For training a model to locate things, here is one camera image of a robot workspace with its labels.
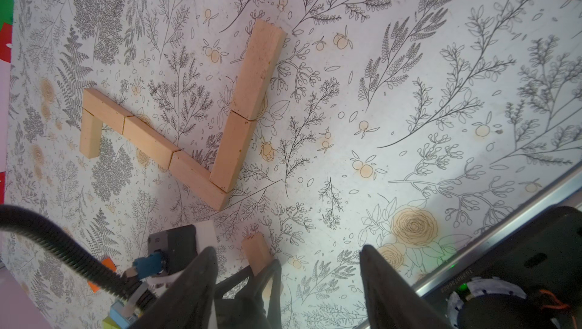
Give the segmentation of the orange wooden block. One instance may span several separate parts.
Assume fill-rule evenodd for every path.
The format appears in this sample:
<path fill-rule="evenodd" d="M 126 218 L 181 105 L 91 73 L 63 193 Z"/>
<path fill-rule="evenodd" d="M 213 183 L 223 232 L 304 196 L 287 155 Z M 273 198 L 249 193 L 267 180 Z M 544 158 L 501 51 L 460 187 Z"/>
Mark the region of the orange wooden block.
<path fill-rule="evenodd" d="M 91 277 L 87 283 L 92 292 L 97 293 L 103 289 L 99 282 L 106 281 L 108 285 L 111 284 L 111 278 L 116 275 L 117 266 L 111 257 L 106 256 L 99 261 L 99 264 L 90 263 L 87 269 L 87 274 Z"/>

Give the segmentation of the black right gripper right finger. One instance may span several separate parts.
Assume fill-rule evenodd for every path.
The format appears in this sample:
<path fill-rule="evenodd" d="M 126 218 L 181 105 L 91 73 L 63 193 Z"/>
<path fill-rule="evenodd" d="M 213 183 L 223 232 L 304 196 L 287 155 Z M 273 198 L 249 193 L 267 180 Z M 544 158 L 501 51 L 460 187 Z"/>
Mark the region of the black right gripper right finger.
<path fill-rule="evenodd" d="M 449 327 L 373 246 L 359 257 L 371 328 Z"/>

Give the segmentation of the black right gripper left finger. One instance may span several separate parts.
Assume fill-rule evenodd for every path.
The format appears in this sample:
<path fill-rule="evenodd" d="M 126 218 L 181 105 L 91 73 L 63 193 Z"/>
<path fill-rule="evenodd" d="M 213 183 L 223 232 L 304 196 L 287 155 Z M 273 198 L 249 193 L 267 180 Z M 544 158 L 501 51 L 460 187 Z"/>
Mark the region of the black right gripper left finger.
<path fill-rule="evenodd" d="M 206 247 L 130 327 L 218 327 L 214 304 L 217 277 L 216 250 L 214 247 Z"/>

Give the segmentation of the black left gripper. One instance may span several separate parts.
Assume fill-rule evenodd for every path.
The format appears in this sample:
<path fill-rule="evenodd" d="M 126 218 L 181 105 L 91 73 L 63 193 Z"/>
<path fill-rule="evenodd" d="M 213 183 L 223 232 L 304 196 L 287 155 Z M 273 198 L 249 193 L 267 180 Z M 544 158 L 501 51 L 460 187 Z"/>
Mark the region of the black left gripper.
<path fill-rule="evenodd" d="M 219 328 L 281 328 L 282 268 L 275 259 L 258 274 L 247 266 L 216 284 L 214 301 Z"/>

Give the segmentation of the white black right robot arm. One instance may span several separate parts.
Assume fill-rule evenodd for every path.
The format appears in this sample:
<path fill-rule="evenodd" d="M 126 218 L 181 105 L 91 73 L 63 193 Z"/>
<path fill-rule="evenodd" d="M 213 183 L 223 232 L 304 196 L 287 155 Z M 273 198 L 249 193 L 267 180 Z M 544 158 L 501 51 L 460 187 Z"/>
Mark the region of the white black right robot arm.
<path fill-rule="evenodd" d="M 581 213 L 548 209 L 462 273 L 420 295 L 372 247 L 360 255 L 373 328 L 575 328 L 581 308 Z M 202 251 L 135 328 L 279 328 L 280 262 L 217 282 Z"/>

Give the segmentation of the natural wooden block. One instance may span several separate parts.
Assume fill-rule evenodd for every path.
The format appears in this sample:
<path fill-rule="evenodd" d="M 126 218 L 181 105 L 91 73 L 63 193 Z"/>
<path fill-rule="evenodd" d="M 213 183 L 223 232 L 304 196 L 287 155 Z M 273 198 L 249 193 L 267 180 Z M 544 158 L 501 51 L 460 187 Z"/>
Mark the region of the natural wooden block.
<path fill-rule="evenodd" d="M 258 276 L 274 260 L 262 233 L 255 233 L 245 238 L 242 241 L 242 251 L 254 276 Z"/>
<path fill-rule="evenodd" d="M 83 91 L 83 108 L 120 135 L 124 133 L 125 119 L 133 117 L 130 111 L 93 88 Z"/>
<path fill-rule="evenodd" d="M 286 38 L 281 28 L 258 19 L 239 70 L 231 110 L 256 120 Z"/>
<path fill-rule="evenodd" d="M 210 181 L 210 171 L 183 150 L 174 152 L 169 165 L 171 174 L 212 209 L 220 212 L 227 206 L 230 193 Z"/>
<path fill-rule="evenodd" d="M 172 156 L 180 150 L 136 116 L 125 118 L 123 135 L 163 169 L 169 169 Z"/>
<path fill-rule="evenodd" d="M 256 121 L 230 112 L 218 149 L 210 181 L 224 192 L 233 190 L 245 161 Z"/>
<path fill-rule="evenodd" d="M 103 122 L 90 112 L 83 110 L 80 134 L 80 152 L 87 159 L 100 154 Z"/>

